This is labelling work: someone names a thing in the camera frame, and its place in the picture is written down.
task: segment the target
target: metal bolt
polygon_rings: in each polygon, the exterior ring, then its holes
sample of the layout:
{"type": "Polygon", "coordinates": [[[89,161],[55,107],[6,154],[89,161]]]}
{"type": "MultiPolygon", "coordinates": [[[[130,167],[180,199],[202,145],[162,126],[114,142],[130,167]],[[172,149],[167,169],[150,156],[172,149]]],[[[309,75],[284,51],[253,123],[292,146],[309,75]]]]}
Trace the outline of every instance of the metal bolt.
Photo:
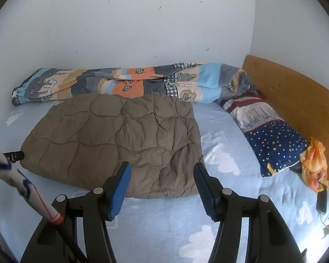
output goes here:
{"type": "Polygon", "coordinates": [[[222,192],[223,192],[224,195],[231,195],[232,194],[232,190],[229,189],[229,188],[224,188],[222,190],[222,192]]]}
{"type": "Polygon", "coordinates": [[[266,195],[261,195],[261,201],[267,203],[269,201],[268,196],[266,195]]]}
{"type": "Polygon", "coordinates": [[[104,189],[102,189],[101,187],[97,187],[94,189],[94,194],[101,194],[104,191],[104,189]]]}
{"type": "Polygon", "coordinates": [[[65,195],[60,195],[60,196],[57,196],[57,198],[56,198],[56,201],[58,201],[58,202],[63,202],[64,200],[66,199],[66,196],[65,195]]]}

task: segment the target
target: orange scarf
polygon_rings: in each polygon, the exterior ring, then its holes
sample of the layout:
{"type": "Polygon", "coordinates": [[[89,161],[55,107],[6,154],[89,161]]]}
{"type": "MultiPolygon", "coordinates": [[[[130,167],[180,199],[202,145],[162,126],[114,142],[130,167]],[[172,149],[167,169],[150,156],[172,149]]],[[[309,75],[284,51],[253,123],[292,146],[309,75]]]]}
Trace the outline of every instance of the orange scarf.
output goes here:
{"type": "Polygon", "coordinates": [[[311,145],[300,154],[302,163],[302,179],[304,183],[316,192],[323,191],[324,184],[329,189],[327,180],[327,160],[324,155],[323,143],[311,137],[311,145]]]}

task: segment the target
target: folded duvet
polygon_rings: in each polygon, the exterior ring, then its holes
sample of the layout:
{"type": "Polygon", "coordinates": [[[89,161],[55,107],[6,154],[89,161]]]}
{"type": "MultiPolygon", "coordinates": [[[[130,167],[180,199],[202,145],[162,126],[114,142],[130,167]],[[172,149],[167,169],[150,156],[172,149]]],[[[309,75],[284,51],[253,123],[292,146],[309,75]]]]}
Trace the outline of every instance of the folded duvet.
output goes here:
{"type": "Polygon", "coordinates": [[[125,98],[84,94],[51,107],[22,144],[21,165],[91,190],[132,165],[127,196],[197,193],[194,164],[203,161],[192,105],[158,93],[125,98]]]}
{"type": "Polygon", "coordinates": [[[245,71],[224,63],[175,63],[146,68],[40,68],[14,88],[12,103],[66,100],[98,92],[127,98],[156,92],[182,101],[211,103],[218,98],[257,93],[245,71]]]}

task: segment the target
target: white wall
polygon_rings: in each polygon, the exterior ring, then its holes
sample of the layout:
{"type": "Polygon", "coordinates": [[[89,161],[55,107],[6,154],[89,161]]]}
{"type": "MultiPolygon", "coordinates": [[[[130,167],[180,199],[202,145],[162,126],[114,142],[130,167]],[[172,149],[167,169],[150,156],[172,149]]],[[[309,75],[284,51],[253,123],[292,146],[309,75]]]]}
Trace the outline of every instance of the white wall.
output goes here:
{"type": "Polygon", "coordinates": [[[256,0],[250,53],[329,89],[329,17],[317,0],[256,0]]]}
{"type": "Polygon", "coordinates": [[[0,11],[0,119],[42,66],[219,61],[242,66],[255,0],[9,0],[0,11]]]}

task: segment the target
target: pillow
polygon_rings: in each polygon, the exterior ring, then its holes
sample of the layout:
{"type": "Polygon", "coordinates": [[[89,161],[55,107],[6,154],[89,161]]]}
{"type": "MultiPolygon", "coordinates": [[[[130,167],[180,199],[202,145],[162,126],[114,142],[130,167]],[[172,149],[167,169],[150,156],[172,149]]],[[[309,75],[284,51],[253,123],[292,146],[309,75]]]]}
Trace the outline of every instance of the pillow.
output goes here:
{"type": "Polygon", "coordinates": [[[263,100],[263,95],[245,93],[217,100],[245,134],[261,165],[261,175],[270,177],[300,162],[308,142],[263,100]]]}

